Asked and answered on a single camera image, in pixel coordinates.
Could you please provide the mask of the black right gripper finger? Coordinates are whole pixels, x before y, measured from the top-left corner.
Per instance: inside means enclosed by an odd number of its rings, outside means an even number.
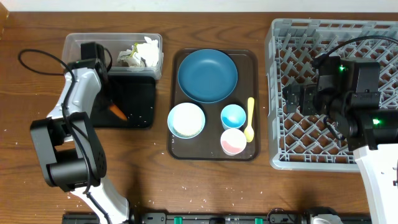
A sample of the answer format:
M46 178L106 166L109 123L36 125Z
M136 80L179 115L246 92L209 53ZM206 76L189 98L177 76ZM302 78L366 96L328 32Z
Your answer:
M311 116L317 113L313 100L314 96L317 93L317 88L315 85L306 85L303 86L300 91L300 99L299 99L299 106L300 106L300 113L304 116Z
M286 108L288 113L294 113L299 106L300 101L300 85L291 84L284 87L282 96L286 101Z

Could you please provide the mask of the orange carrot piece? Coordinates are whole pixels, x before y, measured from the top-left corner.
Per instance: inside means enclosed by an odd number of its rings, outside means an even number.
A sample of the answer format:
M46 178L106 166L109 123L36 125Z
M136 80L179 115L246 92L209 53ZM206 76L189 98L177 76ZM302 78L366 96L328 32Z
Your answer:
M127 121L127 117L126 115L115 105L115 104L111 104L109 106L109 110L115 114L119 119L123 120L123 121Z

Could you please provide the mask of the white napkin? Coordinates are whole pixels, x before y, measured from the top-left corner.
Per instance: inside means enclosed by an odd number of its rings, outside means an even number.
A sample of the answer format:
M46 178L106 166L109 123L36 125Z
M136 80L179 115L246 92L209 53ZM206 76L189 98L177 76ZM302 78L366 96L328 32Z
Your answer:
M142 61L141 59L136 59L136 58L128 58L127 64L131 68L143 68L146 66L144 61Z

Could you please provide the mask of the white tissue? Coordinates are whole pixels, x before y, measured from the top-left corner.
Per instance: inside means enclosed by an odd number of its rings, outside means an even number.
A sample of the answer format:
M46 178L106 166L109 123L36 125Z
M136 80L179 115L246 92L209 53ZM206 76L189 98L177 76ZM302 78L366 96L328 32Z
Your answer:
M143 59L146 67L154 67L159 62L159 41L144 37L145 42L137 44L137 53Z

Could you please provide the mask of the light blue rice bowl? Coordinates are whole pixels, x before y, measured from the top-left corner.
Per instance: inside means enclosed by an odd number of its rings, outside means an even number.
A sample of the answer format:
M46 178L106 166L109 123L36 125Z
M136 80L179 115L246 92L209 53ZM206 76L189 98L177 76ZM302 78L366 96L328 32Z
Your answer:
M167 117L169 131L181 139L199 135L205 127L203 110L193 103L180 103L174 106Z

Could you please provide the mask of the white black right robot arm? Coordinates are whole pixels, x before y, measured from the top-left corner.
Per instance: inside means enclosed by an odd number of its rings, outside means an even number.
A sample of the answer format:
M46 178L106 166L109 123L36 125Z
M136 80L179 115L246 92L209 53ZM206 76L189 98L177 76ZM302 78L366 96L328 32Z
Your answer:
M284 87L287 111L337 123L363 178L372 222L397 223L397 111L379 106L379 62L321 55L314 64L315 84Z

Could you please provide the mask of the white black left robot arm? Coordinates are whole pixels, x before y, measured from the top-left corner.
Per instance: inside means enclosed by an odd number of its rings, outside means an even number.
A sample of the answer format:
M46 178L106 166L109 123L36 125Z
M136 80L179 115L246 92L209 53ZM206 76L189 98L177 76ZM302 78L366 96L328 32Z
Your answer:
M30 135L46 183L80 197L100 223L128 223L129 202L108 179L103 147L90 120L107 68L91 58L65 67L65 86L45 119L33 121Z

